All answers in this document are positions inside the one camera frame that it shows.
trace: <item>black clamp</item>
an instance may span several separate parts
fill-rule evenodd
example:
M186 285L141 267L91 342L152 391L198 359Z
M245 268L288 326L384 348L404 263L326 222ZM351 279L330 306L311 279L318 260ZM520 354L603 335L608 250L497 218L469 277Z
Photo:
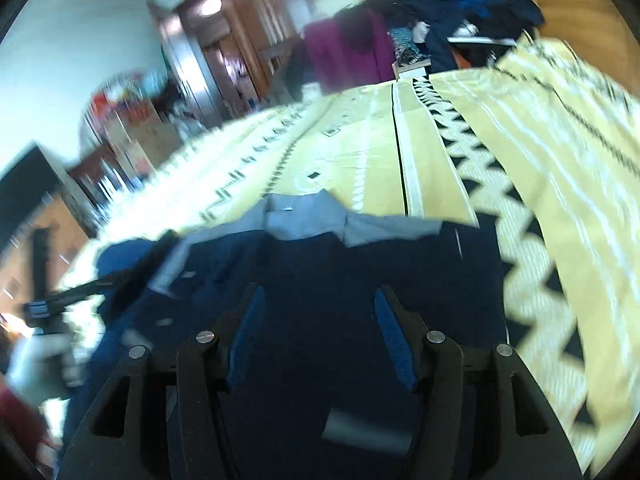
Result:
M112 272L84 285L50 294L47 287L49 230L34 230L32 239L31 273L35 299L22 306L22 318L27 326L41 328L44 333L58 333L62 327L62 314L66 307L94 294L112 294L112 303L117 306L117 312L113 312L112 317L117 317L126 310L132 298L142 293L147 282L180 241L174 231L167 231L133 268ZM108 325L112 319L103 321Z
M171 478L167 387L177 390L180 454L187 480L238 480L218 394L234 373L233 344L256 297L249 285L238 307L186 342L171 359L133 347L78 427L59 480ZM515 351L459 346L406 311L388 286L380 289L409 345L423 413L405 458L402 480L454 475L463 389L478 391L470 478L578 480L580 468L545 396Z

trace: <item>human hand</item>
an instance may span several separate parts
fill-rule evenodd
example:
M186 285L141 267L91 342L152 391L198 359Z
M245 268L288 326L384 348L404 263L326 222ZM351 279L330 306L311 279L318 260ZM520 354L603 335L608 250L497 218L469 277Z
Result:
M68 386L78 386L79 379L70 333L21 338L6 374L10 390L34 409L45 400L67 399Z

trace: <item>dark blue clothing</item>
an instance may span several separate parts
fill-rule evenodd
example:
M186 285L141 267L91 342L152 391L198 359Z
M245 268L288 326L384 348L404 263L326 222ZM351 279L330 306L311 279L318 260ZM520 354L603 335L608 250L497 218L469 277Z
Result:
M98 276L103 277L112 272L131 269L148 254L154 243L146 238L134 238L107 247L95 263Z
M431 55L430 72L458 68L447 38L464 20L478 26L478 36L516 40L544 22L531 0L402 0L413 19L430 25L421 51Z
M444 224L438 236L346 248L333 234L276 240L232 234L194 245L170 291L147 289L104 335L65 421L68 444L135 329L154 350L175 350L238 303L250 282L264 289L248 367L222 398L232 449L245 479L385 479L402 457L323 440L332 411L412 434L420 406L396 376L374 310L389 284L407 310L459 344L505 339L503 265L495 218L481 228ZM169 326L156 320L172 318Z

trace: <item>bed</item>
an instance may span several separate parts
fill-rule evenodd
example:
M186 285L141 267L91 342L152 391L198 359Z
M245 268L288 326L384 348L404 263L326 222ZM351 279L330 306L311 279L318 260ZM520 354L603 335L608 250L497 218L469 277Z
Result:
M193 140L118 206L62 286L92 279L115 242L233 221L270 192L325 189L377 216L492 215L508 340L595 474L640 409L639 121L639 102L564 43L523 36L492 68L356 88ZM97 303L69 313L87 354Z

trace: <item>metal screw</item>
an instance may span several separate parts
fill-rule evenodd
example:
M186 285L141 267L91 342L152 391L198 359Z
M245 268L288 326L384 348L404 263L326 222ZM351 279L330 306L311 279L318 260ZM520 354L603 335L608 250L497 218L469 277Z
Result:
M438 343L442 343L445 337L444 337L444 334L439 330L431 330L430 332L427 332L427 339L432 343L438 344Z
M132 359L140 359L146 352L146 348L142 345L134 346L129 350L129 357Z
M513 348L511 348L509 345L505 345L504 343L499 344L496 348L496 351L502 357L509 357L513 355Z
M211 330L203 330L196 336L196 341L203 344L211 343L214 337L215 335Z

